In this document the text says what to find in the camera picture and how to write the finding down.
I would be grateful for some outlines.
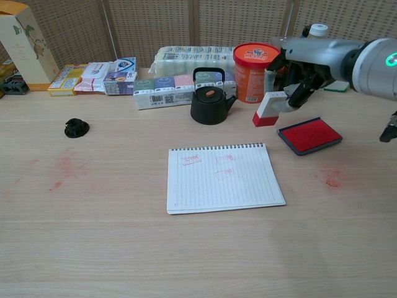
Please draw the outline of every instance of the wooden table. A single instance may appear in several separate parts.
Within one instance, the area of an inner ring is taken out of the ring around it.
[[[318,92],[276,127],[130,96],[0,100],[0,297],[397,297],[395,102]],[[341,144],[298,157],[276,128],[317,115]],[[65,122],[89,133],[66,138]],[[167,215],[168,149],[265,142],[285,207]]]

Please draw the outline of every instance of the spiral notebook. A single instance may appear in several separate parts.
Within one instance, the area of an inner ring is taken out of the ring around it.
[[[263,143],[170,149],[168,214],[285,205]]]

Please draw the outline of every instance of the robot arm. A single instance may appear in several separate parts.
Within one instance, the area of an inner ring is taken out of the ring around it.
[[[397,101],[397,40],[392,38],[366,43],[338,39],[287,40],[266,70],[267,93],[274,91],[275,73],[283,67],[288,69],[281,86],[284,99],[263,102],[271,104],[268,109],[273,112],[299,109],[315,90],[336,80],[350,82],[351,88],[359,93]]]

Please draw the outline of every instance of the black cap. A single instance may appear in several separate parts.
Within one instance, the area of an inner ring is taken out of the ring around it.
[[[68,138],[79,138],[85,135],[89,130],[87,122],[81,119],[72,118],[66,123],[65,135]]]

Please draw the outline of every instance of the green indicator light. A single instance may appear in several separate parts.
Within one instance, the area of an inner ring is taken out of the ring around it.
[[[387,58],[386,58],[386,65],[389,67],[393,67],[397,65],[397,52],[390,54]]]

